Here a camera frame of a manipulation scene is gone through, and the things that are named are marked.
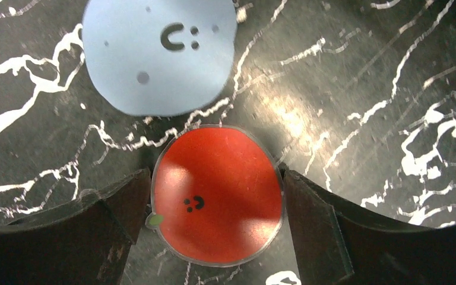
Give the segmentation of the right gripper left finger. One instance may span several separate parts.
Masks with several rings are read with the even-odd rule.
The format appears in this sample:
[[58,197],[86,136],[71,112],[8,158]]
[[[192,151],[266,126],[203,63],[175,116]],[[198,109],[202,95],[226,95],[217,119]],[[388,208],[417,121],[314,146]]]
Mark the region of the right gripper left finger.
[[0,226],[0,284],[119,284],[150,198],[141,169]]

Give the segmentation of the blue round coaster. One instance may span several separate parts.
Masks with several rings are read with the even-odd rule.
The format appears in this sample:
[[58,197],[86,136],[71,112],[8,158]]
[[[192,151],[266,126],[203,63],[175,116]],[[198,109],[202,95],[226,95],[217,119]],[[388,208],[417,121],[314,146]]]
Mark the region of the blue round coaster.
[[233,67],[232,1],[89,1],[82,20],[91,82],[134,116],[176,116],[210,104]]

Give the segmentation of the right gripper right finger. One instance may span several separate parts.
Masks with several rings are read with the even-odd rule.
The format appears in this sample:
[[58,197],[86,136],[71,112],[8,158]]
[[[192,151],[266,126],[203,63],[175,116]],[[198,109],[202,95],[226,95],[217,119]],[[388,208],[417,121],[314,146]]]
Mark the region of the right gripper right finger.
[[456,225],[438,229],[383,216],[282,172],[303,284],[456,284]]

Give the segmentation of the red round coaster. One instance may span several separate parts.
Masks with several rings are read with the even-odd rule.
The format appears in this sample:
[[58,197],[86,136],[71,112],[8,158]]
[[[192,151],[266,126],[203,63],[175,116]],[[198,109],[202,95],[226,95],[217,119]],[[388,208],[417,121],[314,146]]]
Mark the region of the red round coaster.
[[284,220],[283,182],[255,137],[203,125],[172,140],[154,167],[145,224],[185,261],[232,267],[255,259]]

